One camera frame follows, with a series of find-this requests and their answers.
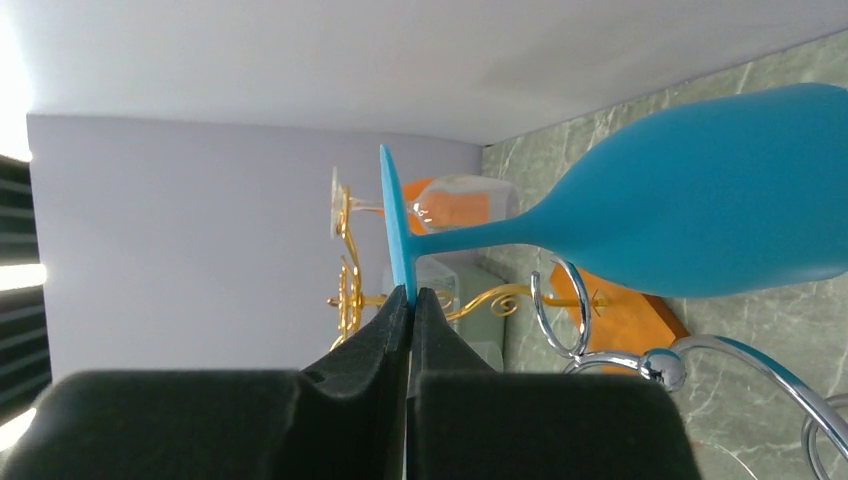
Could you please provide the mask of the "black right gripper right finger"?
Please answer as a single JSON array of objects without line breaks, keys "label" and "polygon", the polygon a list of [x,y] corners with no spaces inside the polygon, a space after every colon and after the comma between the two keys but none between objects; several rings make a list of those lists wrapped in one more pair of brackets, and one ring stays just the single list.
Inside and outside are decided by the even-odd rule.
[{"label": "black right gripper right finger", "polygon": [[499,373],[449,326],[434,291],[413,314],[411,479],[696,479],[681,417],[635,376]]}]

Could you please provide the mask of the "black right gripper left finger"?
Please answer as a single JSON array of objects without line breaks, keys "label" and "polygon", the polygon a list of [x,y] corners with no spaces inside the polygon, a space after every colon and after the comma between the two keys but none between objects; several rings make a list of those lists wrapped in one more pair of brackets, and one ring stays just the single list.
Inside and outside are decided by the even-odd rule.
[{"label": "black right gripper left finger", "polygon": [[100,370],[52,385],[5,479],[397,479],[410,308],[396,288],[301,370]]}]

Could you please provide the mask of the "gold wire glass rack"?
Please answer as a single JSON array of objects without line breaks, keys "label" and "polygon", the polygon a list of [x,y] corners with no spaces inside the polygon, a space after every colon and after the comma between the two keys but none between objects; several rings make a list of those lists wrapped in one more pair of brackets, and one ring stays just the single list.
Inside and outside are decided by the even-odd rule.
[{"label": "gold wire glass rack", "polygon": [[[350,215],[354,211],[380,214],[383,207],[378,202],[352,197],[346,186],[333,185],[331,234],[341,238],[349,251],[348,256],[342,260],[338,294],[328,300],[329,305],[338,311],[339,335],[334,342],[336,345],[359,330],[365,308],[379,307],[385,300],[383,295],[368,296],[362,290],[359,258],[349,227]],[[641,354],[651,348],[668,347],[673,341],[687,336],[686,328],[660,298],[626,290],[588,273],[582,274],[582,278],[590,295],[593,314],[589,343],[591,349],[625,350]],[[452,300],[447,292],[437,294],[444,310]],[[529,296],[529,286],[504,283],[478,295],[458,313],[449,313],[446,318],[448,321],[456,320],[488,299],[492,299],[492,311],[506,318],[515,313],[521,301]]]}]

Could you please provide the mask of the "clear plastic storage box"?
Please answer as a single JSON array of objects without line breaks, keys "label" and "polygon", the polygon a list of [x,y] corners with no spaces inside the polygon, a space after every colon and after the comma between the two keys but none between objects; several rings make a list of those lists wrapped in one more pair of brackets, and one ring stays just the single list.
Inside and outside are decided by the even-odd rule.
[{"label": "clear plastic storage box", "polygon": [[[445,315],[458,313],[478,295],[504,284],[503,279],[479,266],[436,256],[420,258],[416,263],[416,272],[419,287],[448,293],[452,302],[444,308]],[[484,361],[502,372],[506,318],[496,315],[491,305],[492,299],[484,300],[449,323]]]}]

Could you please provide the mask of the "chrome wire glass rack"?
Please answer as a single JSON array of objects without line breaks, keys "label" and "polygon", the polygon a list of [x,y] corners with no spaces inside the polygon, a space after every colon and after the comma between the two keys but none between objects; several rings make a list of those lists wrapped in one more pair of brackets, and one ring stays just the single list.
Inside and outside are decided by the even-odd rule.
[{"label": "chrome wire glass rack", "polygon": [[718,352],[748,365],[771,381],[804,411],[800,442],[805,461],[815,478],[829,477],[817,447],[819,432],[827,436],[842,458],[847,457],[847,420],[839,413],[847,406],[847,395],[819,395],[791,370],[748,344],[725,336],[698,334],[675,340],[669,347],[648,349],[642,354],[621,350],[591,351],[589,343],[593,314],[586,284],[574,264],[557,256],[553,258],[553,262],[564,269],[576,294],[579,323],[578,337],[573,346],[563,345],[554,333],[545,310],[545,305],[552,300],[542,292],[539,272],[531,273],[529,289],[535,318],[547,343],[557,355],[569,361],[562,370],[564,374],[582,374],[604,366],[618,367],[653,381],[665,391],[673,393],[680,390],[687,380],[685,354],[693,350]]}]

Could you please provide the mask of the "orange plastic goblet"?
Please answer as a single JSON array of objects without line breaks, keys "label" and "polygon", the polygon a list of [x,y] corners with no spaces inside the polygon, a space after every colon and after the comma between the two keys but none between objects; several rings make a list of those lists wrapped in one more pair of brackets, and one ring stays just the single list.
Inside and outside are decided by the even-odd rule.
[{"label": "orange plastic goblet", "polygon": [[492,200],[482,176],[452,174],[417,180],[404,184],[402,194],[410,231],[416,235],[491,220]]}]

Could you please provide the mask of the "clear wine glass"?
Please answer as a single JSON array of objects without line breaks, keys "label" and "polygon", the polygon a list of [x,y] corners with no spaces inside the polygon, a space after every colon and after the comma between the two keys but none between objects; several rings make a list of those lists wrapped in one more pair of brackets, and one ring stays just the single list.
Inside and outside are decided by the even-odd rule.
[{"label": "clear wine glass", "polygon": [[425,178],[402,186],[408,226],[416,235],[477,226],[520,213],[509,181],[472,174]]}]

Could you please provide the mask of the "blue plastic goblet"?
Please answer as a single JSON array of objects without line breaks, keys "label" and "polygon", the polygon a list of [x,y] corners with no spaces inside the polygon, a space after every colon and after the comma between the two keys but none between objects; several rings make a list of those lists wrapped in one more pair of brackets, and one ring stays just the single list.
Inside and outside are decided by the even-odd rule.
[{"label": "blue plastic goblet", "polygon": [[822,83],[710,99],[632,122],[516,217],[409,231],[387,146],[380,168],[393,279],[427,255],[523,244],[616,285],[717,297],[847,270],[847,91]]}]

